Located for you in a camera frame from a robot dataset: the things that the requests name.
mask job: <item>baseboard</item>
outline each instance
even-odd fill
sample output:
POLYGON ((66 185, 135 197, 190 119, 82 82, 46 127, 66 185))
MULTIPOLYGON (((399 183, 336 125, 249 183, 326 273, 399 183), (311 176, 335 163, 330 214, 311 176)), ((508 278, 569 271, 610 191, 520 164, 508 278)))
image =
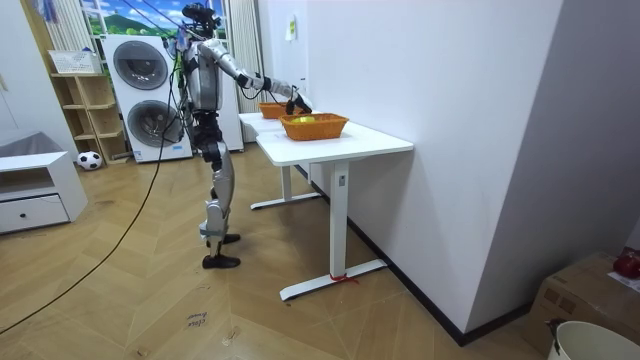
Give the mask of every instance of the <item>baseboard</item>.
MULTIPOLYGON (((296 165, 295 168, 300 172, 300 174, 302 174, 302 176, 305 177, 305 179, 307 178, 307 172, 302 167, 296 165)), ((322 198, 327 202, 327 204, 331 203, 331 199, 329 198, 329 196, 327 196, 327 194, 325 194, 325 192, 322 191, 322 189, 320 189, 320 187, 313 181, 311 182, 311 186, 316 192, 322 195, 322 198)), ((429 311, 431 316, 436 319, 440 326, 442 326, 442 328, 459 346, 465 346, 472 341, 477 340, 489 334, 490 332, 510 323, 511 321, 527 314, 529 312, 529 309, 531 308, 531 304, 523 305, 470 332, 463 333, 453 324, 453 322, 447 317, 447 315, 445 315, 440 310, 440 308, 438 308, 438 306, 436 306, 436 304, 431 301, 431 299, 429 299, 429 297, 424 292, 422 292, 422 290, 420 290, 420 288, 413 281, 411 281, 411 279, 398 267, 398 265, 396 265, 396 263, 394 263, 393 260, 391 260, 389 256, 387 256, 387 254, 385 254, 384 251, 382 251, 382 249, 380 249, 378 245, 376 245, 373 240, 371 240, 371 238, 367 236, 367 234, 365 234, 365 232, 362 231, 362 229, 360 229, 360 227, 348 216, 347 225, 349 225, 351 230, 353 230, 358 235, 358 237, 362 239, 362 241, 369 247, 369 249, 371 249, 371 251, 373 251, 374 254, 376 254, 379 259, 382 259, 387 263, 389 270, 391 270, 391 272, 400 280, 400 282, 402 282, 407 290, 409 290, 409 292, 411 292, 411 294, 413 294, 413 296, 418 299, 422 306, 424 306, 424 308, 429 311)))

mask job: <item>stacked washer dryer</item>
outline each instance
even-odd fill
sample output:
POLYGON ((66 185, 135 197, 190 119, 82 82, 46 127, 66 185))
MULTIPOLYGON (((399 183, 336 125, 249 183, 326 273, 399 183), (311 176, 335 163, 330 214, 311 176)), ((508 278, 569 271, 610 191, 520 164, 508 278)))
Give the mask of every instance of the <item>stacked washer dryer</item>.
MULTIPOLYGON (((158 161, 161 145, 161 160, 191 157, 189 136, 174 104, 167 104, 173 60, 162 39, 106 35, 102 46, 136 161, 158 161)), ((177 82, 176 75, 173 94, 179 101, 177 82)))

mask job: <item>cabinet drawer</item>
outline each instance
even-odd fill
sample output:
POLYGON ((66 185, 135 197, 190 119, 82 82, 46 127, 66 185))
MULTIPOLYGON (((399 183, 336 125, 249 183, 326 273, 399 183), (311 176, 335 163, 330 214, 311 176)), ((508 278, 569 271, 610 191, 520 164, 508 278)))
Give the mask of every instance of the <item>cabinet drawer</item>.
POLYGON ((0 203, 0 233, 69 221, 58 195, 0 203))

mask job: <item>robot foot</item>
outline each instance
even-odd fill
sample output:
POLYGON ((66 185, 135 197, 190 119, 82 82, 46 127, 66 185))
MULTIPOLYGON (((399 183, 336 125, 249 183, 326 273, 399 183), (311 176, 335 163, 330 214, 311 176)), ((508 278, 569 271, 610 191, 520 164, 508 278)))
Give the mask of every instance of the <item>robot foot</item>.
POLYGON ((240 259, 225 255, 205 256, 202 259, 204 269, 231 269, 240 265, 240 259))
MULTIPOLYGON (((227 234, 224 236, 224 239, 222 240, 223 244, 231 244, 234 243, 236 241, 239 241, 242 237, 240 236, 240 234, 227 234)), ((209 240, 207 240, 207 247, 211 247, 211 242, 209 240)))

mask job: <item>cardboard box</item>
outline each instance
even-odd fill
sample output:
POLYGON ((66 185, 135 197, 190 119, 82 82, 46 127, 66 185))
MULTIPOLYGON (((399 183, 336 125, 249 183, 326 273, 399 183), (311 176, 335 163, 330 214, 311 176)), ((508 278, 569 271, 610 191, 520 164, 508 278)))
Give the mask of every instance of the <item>cardboard box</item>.
POLYGON ((598 253, 548 277, 528 315, 523 337, 542 355, 553 341, 545 321, 600 325, 640 345, 640 293, 607 274, 615 257, 598 253))

